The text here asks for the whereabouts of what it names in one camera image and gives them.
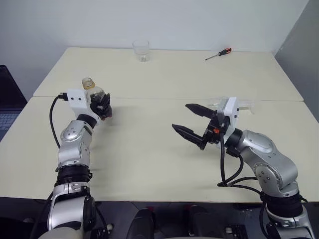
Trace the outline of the grey partition panel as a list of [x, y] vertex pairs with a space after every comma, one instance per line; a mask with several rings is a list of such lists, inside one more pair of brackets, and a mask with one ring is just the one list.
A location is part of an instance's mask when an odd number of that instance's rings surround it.
[[309, 0], [275, 59], [319, 122], [319, 0]]

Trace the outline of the pale robot torso shell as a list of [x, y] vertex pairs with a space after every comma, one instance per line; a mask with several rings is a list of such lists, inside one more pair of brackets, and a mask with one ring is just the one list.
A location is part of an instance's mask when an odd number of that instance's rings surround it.
[[80, 222], [72, 221], [56, 226], [42, 234], [38, 239], [83, 239]]

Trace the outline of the dark rounded shape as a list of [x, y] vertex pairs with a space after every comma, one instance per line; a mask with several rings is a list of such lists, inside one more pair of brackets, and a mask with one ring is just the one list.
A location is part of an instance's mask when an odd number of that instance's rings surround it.
[[130, 224], [126, 239], [154, 239], [156, 228], [155, 214], [149, 208], [137, 212]]

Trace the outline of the dark soda bottle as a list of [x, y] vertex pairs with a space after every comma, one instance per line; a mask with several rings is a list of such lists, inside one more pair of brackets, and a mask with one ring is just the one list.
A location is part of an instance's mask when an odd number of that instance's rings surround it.
[[82, 79], [82, 86], [87, 91], [91, 103], [98, 104], [106, 94], [104, 90], [96, 86], [95, 82], [89, 77]]

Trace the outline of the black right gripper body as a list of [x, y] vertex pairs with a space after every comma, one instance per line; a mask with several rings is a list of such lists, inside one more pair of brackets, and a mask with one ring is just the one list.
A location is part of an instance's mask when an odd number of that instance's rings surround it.
[[222, 122], [219, 122], [217, 116], [213, 116], [202, 136], [202, 142], [199, 148], [204, 150], [208, 143], [218, 144], [221, 141], [226, 142], [224, 138], [228, 130], [228, 117], [225, 117]]

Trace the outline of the clear empty plastic bottle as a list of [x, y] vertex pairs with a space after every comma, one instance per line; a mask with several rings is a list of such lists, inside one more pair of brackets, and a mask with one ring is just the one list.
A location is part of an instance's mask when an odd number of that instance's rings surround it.
[[[218, 97], [218, 98], [211, 98], [208, 101], [207, 106], [213, 110], [216, 110], [218, 105], [221, 103], [223, 99], [226, 97]], [[240, 111], [249, 111], [250, 114], [255, 113], [255, 101], [253, 100], [237, 100], [238, 107]]]

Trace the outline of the dark laptop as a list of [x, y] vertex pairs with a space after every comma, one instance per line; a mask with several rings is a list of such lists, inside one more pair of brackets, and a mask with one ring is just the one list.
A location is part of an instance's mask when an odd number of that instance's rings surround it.
[[6, 65], [0, 65], [0, 141], [17, 119], [27, 100]]

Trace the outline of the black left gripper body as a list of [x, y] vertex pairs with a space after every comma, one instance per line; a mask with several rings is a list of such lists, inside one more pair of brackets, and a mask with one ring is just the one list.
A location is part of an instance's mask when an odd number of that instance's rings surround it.
[[91, 103], [91, 110], [101, 119], [105, 120], [112, 116], [112, 107], [110, 104]]

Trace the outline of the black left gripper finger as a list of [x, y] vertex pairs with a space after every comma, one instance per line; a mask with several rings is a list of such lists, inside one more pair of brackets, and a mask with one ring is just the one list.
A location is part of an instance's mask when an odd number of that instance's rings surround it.
[[101, 111], [107, 111], [110, 107], [110, 94], [105, 94], [101, 101], [98, 103], [98, 109]]

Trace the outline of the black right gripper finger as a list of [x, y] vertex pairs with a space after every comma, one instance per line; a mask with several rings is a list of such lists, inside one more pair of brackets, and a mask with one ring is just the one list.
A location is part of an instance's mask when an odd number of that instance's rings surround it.
[[181, 137], [196, 144], [198, 147], [201, 146], [203, 142], [202, 136], [195, 134], [191, 129], [182, 125], [172, 124], [171, 126]]
[[204, 107], [199, 104], [186, 104], [185, 105], [189, 110], [191, 110], [194, 114], [212, 119], [214, 117], [214, 110]]

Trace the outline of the clear glass tumbler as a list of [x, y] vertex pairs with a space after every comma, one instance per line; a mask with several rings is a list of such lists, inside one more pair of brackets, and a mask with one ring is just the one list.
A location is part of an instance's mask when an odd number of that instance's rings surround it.
[[148, 62], [150, 58], [150, 43], [148, 40], [135, 40], [132, 43], [134, 53], [140, 62]]

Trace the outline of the red and black screwdriver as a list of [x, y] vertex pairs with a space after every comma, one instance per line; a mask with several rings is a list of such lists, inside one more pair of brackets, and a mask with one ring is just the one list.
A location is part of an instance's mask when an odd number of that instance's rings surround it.
[[210, 57], [207, 57], [207, 58], [204, 59], [204, 60], [207, 61], [207, 60], [210, 60], [210, 59], [212, 59], [212, 58], [214, 58], [214, 57], [217, 57], [217, 56], [227, 55], [227, 54], [229, 54], [231, 51], [232, 51], [232, 48], [230, 48], [230, 47], [229, 47], [229, 48], [225, 48], [225, 49], [219, 51], [217, 54], [215, 54], [215, 55], [213, 55], [213, 56], [210, 56]]

